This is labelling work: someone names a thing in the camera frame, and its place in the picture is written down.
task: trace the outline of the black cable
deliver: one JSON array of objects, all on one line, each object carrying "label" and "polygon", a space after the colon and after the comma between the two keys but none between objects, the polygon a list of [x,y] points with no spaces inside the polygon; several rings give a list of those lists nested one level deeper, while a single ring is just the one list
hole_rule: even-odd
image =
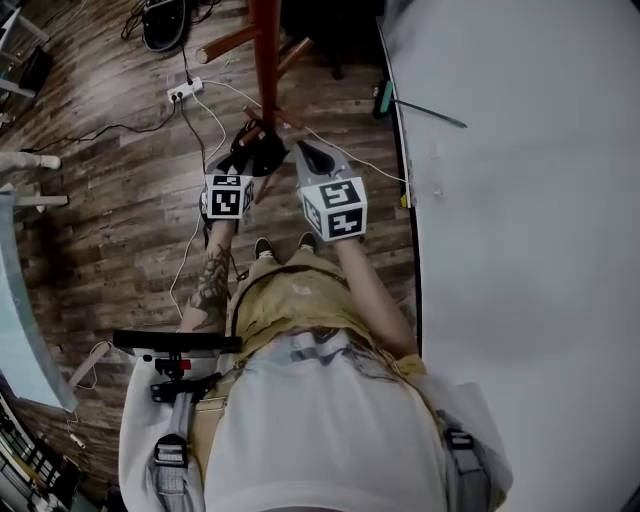
[{"label": "black cable", "polygon": [[196,139],[198,139],[198,144],[200,144],[200,153],[202,154],[202,174],[207,174],[206,167],[205,167],[205,161],[204,161],[204,152],[205,152],[204,144],[202,142],[202,139],[200,138],[200,135],[198,135],[198,132],[196,132],[194,130],[193,126],[191,126],[191,123],[189,122],[189,118],[184,113],[184,106],[182,105],[182,99],[183,98],[179,98],[178,99],[178,101],[180,102],[180,112],[182,113],[182,117],[184,117],[184,120],[189,125],[189,128],[191,129],[193,134],[196,136]]},{"label": "black cable", "polygon": [[193,85],[193,80],[191,80],[191,73],[189,73],[189,65],[187,64],[187,54],[184,51],[184,44],[182,41],[180,42],[180,48],[182,48],[182,59],[184,60],[184,72],[187,75],[187,83],[189,85]]},{"label": "black cable", "polygon": [[176,104],[174,102],[173,103],[173,110],[171,111],[171,114],[169,115],[169,117],[167,117],[164,121],[162,121],[155,128],[145,128],[145,129],[141,130],[141,129],[138,129],[138,128],[132,128],[131,126],[126,126],[124,124],[110,124],[108,126],[105,126],[102,130],[100,130],[98,133],[96,133],[93,137],[87,137],[87,135],[89,135],[89,133],[91,133],[93,131],[93,130],[91,130],[91,132],[89,132],[89,133],[87,133],[87,134],[85,134],[82,137],[79,137],[77,139],[74,139],[72,137],[63,137],[62,139],[58,139],[58,140],[54,140],[53,142],[49,142],[49,144],[45,144],[44,146],[42,146],[40,148],[22,149],[21,151],[23,151],[25,153],[40,153],[40,151],[43,151],[43,150],[47,149],[48,147],[53,146],[54,144],[58,144],[59,142],[68,141],[69,143],[72,143],[72,142],[88,142],[88,141],[96,140],[104,132],[106,132],[107,130],[111,130],[112,128],[124,128],[125,130],[129,130],[129,131],[135,132],[135,133],[156,132],[160,128],[162,128],[165,124],[167,124],[169,121],[171,121],[171,119],[173,118],[175,113],[176,113]]},{"label": "black cable", "polygon": [[196,21],[192,21],[191,25],[198,25],[198,24],[202,23],[204,20],[206,20],[209,16],[211,16],[211,11],[213,10],[214,6],[218,5],[221,1],[222,0],[213,0],[210,4],[208,4],[206,2],[200,2],[200,3],[203,3],[204,5],[208,5],[209,9],[207,10],[207,12],[204,13],[202,18],[200,18],[199,20],[196,20]]},{"label": "black cable", "polygon": [[124,22],[120,37],[122,39],[129,39],[131,32],[142,23],[142,15],[144,14],[144,5],[146,0],[139,0],[131,9],[131,16]]}]

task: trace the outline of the white box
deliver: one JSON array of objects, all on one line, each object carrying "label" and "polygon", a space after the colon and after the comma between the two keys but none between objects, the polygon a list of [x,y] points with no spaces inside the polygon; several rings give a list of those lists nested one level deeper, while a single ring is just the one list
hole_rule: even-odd
[{"label": "white box", "polygon": [[253,201],[253,178],[237,174],[206,174],[207,217],[241,219]]},{"label": "white box", "polygon": [[362,235],[367,230],[367,196],[362,178],[334,179],[301,187],[304,216],[329,242]]}]

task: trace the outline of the wooden floor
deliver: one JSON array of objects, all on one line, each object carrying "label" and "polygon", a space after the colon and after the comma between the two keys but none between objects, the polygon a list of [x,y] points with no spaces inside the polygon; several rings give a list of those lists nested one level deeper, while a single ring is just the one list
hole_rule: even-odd
[{"label": "wooden floor", "polygon": [[[75,0],[68,14],[47,30],[55,31],[79,4]],[[38,0],[31,0],[27,14],[44,23],[68,2],[49,5],[39,9]],[[38,97],[12,97],[7,103],[17,120],[0,132],[2,150],[78,137],[113,123],[152,127],[171,113],[166,90],[168,84],[185,81],[182,55],[148,51],[140,28],[129,40],[121,40],[132,5],[124,0],[86,2],[47,46],[55,62]],[[246,18],[244,1],[222,0],[209,19],[192,29],[185,46],[194,75],[215,77],[258,99],[250,44],[231,54],[222,74],[226,58],[206,66],[195,59],[201,44],[242,26]],[[371,116],[372,87],[382,78],[379,53],[350,53],[344,72],[345,80],[334,81],[328,60],[311,54],[281,81],[280,105],[324,138],[397,175],[392,129]],[[199,98],[219,116],[229,143],[245,121],[240,111],[247,101],[210,84]],[[222,137],[218,124],[192,100],[185,110],[209,153]],[[304,135],[282,127],[280,131],[289,142]],[[195,228],[204,182],[199,146],[179,113],[157,132],[111,130],[95,142],[60,144],[52,153],[62,157],[60,171],[0,176],[0,184],[38,181],[44,194],[69,196],[68,206],[43,215],[22,211],[15,229],[34,313],[57,363],[70,376],[97,342],[111,338],[114,328],[176,328],[180,317],[169,287]],[[399,204],[398,184],[361,164],[352,165],[364,177],[369,199],[366,250],[394,297],[412,302],[412,234],[408,212]],[[283,165],[271,181],[270,195],[244,219],[233,243],[241,272],[251,263],[257,236],[270,237],[282,258],[293,253],[307,229],[294,194],[296,182],[293,167]],[[198,234],[176,286],[181,303],[195,283],[203,250]],[[330,248],[321,254],[334,259]],[[104,494],[105,481],[117,482],[118,434],[132,363],[111,350],[96,366],[95,389],[76,390],[79,423],[70,428],[86,443],[85,450],[67,433],[66,420],[75,420],[73,415],[7,397],[28,429],[79,463],[90,476],[83,487],[94,497]]]}]

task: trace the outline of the cable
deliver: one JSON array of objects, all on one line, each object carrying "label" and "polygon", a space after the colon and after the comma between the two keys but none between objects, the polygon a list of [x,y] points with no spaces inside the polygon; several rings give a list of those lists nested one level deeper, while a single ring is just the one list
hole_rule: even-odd
[{"label": "cable", "polygon": [[[227,140],[227,132],[224,129],[224,126],[222,125],[222,123],[220,122],[220,119],[218,119],[218,116],[216,116],[211,110],[209,110],[209,108],[198,99],[195,93],[192,93],[192,96],[193,96],[193,99],[196,100],[202,108],[204,108],[207,112],[209,112],[209,114],[213,116],[213,118],[220,125],[220,129],[222,130],[222,141],[220,141],[220,144],[218,144],[218,147],[214,149],[207,158],[204,159],[204,161],[207,162],[213,155],[215,155],[220,150],[222,145],[225,143],[225,141]],[[184,257],[182,258],[182,263],[180,264],[180,268],[178,268],[178,272],[176,273],[176,277],[173,280],[173,283],[171,283],[171,288],[169,288],[169,295],[171,296],[171,300],[173,301],[173,303],[176,305],[176,308],[178,309],[180,318],[182,318],[182,310],[180,309],[180,305],[178,304],[178,301],[176,301],[176,298],[173,295],[173,289],[175,288],[176,283],[178,282],[178,278],[180,277],[180,273],[182,272],[182,269],[187,263],[187,255],[189,254],[189,248],[191,247],[191,244],[193,243],[193,240],[197,236],[198,230],[200,229],[200,219],[201,219],[201,215],[200,215],[200,212],[198,212],[198,222],[196,223],[196,229],[194,230],[193,235],[191,235],[189,242],[187,242],[187,247],[184,250]]]},{"label": "cable", "polygon": [[[103,343],[108,343],[110,347],[113,347],[113,343],[111,343],[110,341],[99,341],[98,343],[96,343],[93,346],[93,348],[89,352],[89,357],[91,357],[91,354],[93,354],[93,351],[95,349],[97,349],[100,345],[102,345]],[[94,364],[91,367],[91,369],[93,370],[93,384],[91,384],[90,387],[81,386],[80,384],[76,384],[77,388],[80,388],[80,389],[95,389],[96,388],[96,384],[98,383],[98,375],[96,374],[96,365]]]},{"label": "cable", "polygon": [[231,89],[232,91],[238,93],[240,96],[244,96],[245,98],[247,98],[250,102],[252,102],[254,105],[262,108],[262,105],[260,105],[260,103],[258,103],[256,100],[254,100],[253,98],[250,98],[249,96],[247,96],[245,93],[243,93],[242,91],[239,91],[238,89],[236,89],[235,87],[233,87],[232,85],[229,84],[225,84],[223,82],[215,82],[213,80],[203,80],[202,81],[203,84],[214,84],[214,85],[222,85],[224,87],[228,87],[229,89]]},{"label": "cable", "polygon": [[176,283],[178,282],[178,278],[180,277],[180,272],[182,272],[182,269],[184,268],[185,264],[187,263],[187,255],[189,254],[189,247],[191,247],[191,244],[193,243],[193,240],[195,239],[196,235],[198,234],[198,230],[200,229],[200,218],[201,218],[201,214],[200,214],[200,211],[198,211],[198,222],[196,224],[196,229],[194,230],[193,235],[191,235],[191,238],[189,239],[189,242],[187,243],[187,248],[184,250],[184,257],[182,258],[182,264],[180,265],[180,268],[178,269],[178,273],[176,274],[176,277],[173,280],[173,283],[171,283],[171,288],[169,288],[169,295],[171,295],[171,300],[176,305],[176,308],[178,308],[178,313],[180,313],[180,318],[182,318],[182,310],[180,309],[180,306],[178,305],[178,301],[176,301],[176,298],[173,296],[173,288],[175,287]]},{"label": "cable", "polygon": [[[250,98],[249,96],[247,96],[245,93],[243,93],[242,91],[239,91],[238,89],[236,89],[235,87],[229,85],[229,84],[225,84],[223,82],[215,82],[213,80],[203,80],[202,83],[205,84],[214,84],[214,85],[222,85],[224,87],[228,87],[229,89],[231,89],[232,91],[237,92],[238,94],[244,96],[245,98],[247,98],[249,101],[251,101],[254,105],[262,108],[262,105],[260,105],[260,103],[258,103],[256,100],[254,100],[253,98]],[[322,142],[324,142],[325,144],[328,144],[331,147],[336,148],[338,151],[342,151],[342,153],[344,153],[345,155],[347,155],[349,158],[355,160],[356,162],[360,162],[361,164],[367,165],[369,167],[371,167],[374,171],[378,171],[380,174],[385,175],[387,178],[391,178],[392,180],[396,180],[396,181],[400,181],[402,183],[406,183],[407,180],[402,179],[402,178],[397,178],[396,176],[392,176],[391,174],[387,174],[386,172],[382,171],[381,169],[379,169],[378,167],[376,167],[375,165],[373,165],[371,162],[366,162],[365,160],[361,160],[359,158],[356,158],[355,156],[353,156],[351,153],[349,153],[347,150],[342,149],[340,146],[333,144],[332,142],[329,142],[326,139],[323,139],[322,137],[320,137],[320,135],[318,135],[315,131],[313,131],[311,128],[309,128],[308,126],[305,126],[306,130],[311,133],[312,135],[314,135],[315,137],[317,137],[318,139],[320,139]]]},{"label": "cable", "polygon": [[220,119],[218,119],[218,116],[215,115],[211,110],[209,110],[209,108],[202,103],[198,97],[196,96],[195,93],[192,93],[193,99],[196,100],[198,102],[198,104],[205,109],[207,112],[209,112],[209,114],[211,114],[213,116],[213,118],[218,122],[218,125],[220,126],[220,129],[222,130],[222,140],[220,141],[220,144],[218,144],[218,147],[216,149],[214,149],[211,154],[204,159],[205,162],[208,162],[209,159],[211,159],[211,157],[213,155],[215,155],[218,151],[220,151],[220,148],[222,147],[222,145],[225,143],[225,141],[227,140],[227,131],[224,129],[224,126],[222,125],[222,123],[220,122]]},{"label": "cable", "polygon": [[74,139],[72,137],[63,137],[62,139],[58,139],[58,140],[54,140],[53,142],[49,142],[49,144],[45,144],[44,146],[42,146],[40,148],[22,149],[21,151],[24,151],[24,152],[27,152],[27,153],[40,153],[40,151],[44,151],[48,147],[51,147],[54,144],[58,144],[59,142],[64,142],[64,141],[68,141],[69,143],[72,143],[72,142],[89,142],[89,141],[92,141],[92,140],[96,140],[104,132],[106,132],[107,130],[111,130],[112,128],[124,128],[125,130],[129,130],[129,131],[132,131],[134,133],[156,132],[160,128],[162,128],[165,124],[167,124],[169,121],[171,121],[171,119],[173,118],[175,113],[176,113],[176,104],[174,102],[173,103],[173,110],[171,111],[171,114],[169,115],[169,117],[167,117],[164,121],[162,121],[155,128],[145,128],[145,129],[141,130],[141,129],[138,129],[138,128],[132,128],[131,126],[125,126],[124,124],[110,124],[108,126],[105,126],[102,130],[100,130],[98,133],[96,133],[93,137],[87,137],[87,135],[89,135],[89,133],[94,131],[94,130],[91,130],[91,132],[88,132],[85,135],[83,135],[82,137],[77,138],[77,139]]},{"label": "cable", "polygon": [[131,32],[142,23],[145,1],[146,0],[140,0],[131,8],[131,16],[124,22],[124,27],[122,28],[122,32],[120,32],[121,39],[129,39]]},{"label": "cable", "polygon": [[211,2],[210,4],[207,4],[205,2],[201,2],[205,5],[209,5],[209,9],[207,10],[206,13],[204,13],[204,15],[202,16],[202,18],[200,18],[199,20],[196,21],[192,21],[191,25],[195,26],[195,25],[199,25],[200,23],[202,23],[204,20],[206,20],[209,16],[211,16],[211,11],[213,10],[214,6],[218,5],[222,0],[214,0],[213,2]]},{"label": "cable", "polygon": [[198,135],[198,132],[196,132],[193,126],[191,126],[191,122],[189,121],[189,118],[184,113],[184,105],[182,104],[182,98],[180,98],[178,101],[180,101],[180,113],[182,114],[182,117],[184,117],[184,120],[189,125],[191,132],[196,136],[196,139],[198,139],[198,144],[200,144],[200,153],[202,153],[202,174],[207,174],[207,170],[205,168],[205,163],[204,163],[204,152],[205,152],[204,143],[202,142],[200,135]]}]

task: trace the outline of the white power strip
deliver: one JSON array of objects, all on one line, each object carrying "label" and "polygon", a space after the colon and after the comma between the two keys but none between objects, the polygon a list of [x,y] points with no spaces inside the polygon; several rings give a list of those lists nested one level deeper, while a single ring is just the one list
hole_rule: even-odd
[{"label": "white power strip", "polygon": [[174,96],[177,98],[177,101],[180,101],[180,98],[182,98],[182,100],[185,100],[186,98],[191,96],[191,94],[195,94],[202,90],[203,85],[200,77],[195,77],[194,79],[191,80],[191,82],[192,82],[191,85],[189,85],[189,82],[185,82],[182,85],[179,85],[178,87],[169,89],[167,91],[167,97],[169,98],[169,101],[173,103]]}]

